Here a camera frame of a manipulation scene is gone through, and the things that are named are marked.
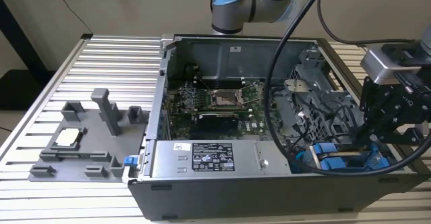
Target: small white component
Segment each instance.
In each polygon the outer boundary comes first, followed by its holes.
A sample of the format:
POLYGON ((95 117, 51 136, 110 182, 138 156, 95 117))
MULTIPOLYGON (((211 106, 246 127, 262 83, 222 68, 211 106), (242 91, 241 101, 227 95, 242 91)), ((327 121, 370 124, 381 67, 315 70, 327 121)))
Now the small white component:
POLYGON ((305 113, 303 111, 301 111, 301 112, 298 113, 298 116, 299 116, 301 118, 305 118, 306 113, 305 113))
POLYGON ((67 128, 62 130, 55 140, 55 143, 59 146, 71 146, 76 142, 79 134, 80 134, 80 130, 78 128, 67 128))

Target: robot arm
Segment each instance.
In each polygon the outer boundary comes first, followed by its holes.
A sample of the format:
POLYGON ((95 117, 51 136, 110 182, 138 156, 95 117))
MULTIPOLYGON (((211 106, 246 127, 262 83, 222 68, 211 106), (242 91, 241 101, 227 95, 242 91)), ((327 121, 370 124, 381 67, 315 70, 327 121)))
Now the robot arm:
POLYGON ((293 0, 213 0, 215 34, 238 34, 246 22, 275 22, 289 13, 293 0))

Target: gray floor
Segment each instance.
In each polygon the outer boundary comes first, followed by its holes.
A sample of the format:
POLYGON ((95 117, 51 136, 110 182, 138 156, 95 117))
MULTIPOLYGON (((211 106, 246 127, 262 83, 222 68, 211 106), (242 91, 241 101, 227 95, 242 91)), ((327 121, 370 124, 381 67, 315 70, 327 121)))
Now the gray floor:
MULTIPOLYGON (((26 111, 0 110, 0 127, 14 130, 20 122, 26 111)), ((0 129, 0 146, 10 136, 10 132, 0 129)))

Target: barcode label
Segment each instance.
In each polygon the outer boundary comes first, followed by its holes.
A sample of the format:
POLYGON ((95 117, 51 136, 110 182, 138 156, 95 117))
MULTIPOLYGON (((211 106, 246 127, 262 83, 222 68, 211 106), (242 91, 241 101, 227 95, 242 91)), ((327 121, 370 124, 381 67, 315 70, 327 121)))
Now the barcode label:
POLYGON ((190 151, 190 143, 174 143, 174 151, 190 151))

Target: gray post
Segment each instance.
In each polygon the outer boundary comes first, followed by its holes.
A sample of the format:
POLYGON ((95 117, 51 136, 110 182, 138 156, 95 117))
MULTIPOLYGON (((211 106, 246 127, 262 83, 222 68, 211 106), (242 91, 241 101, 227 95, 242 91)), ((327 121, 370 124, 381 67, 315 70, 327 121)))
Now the gray post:
POLYGON ((100 114, 103 119, 106 120, 110 132, 112 136, 118 136, 122 134, 122 129, 119 123, 116 121, 116 113, 111 108, 111 103, 108 100, 110 91, 108 89, 96 88, 92 93, 92 101, 98 103, 100 114))

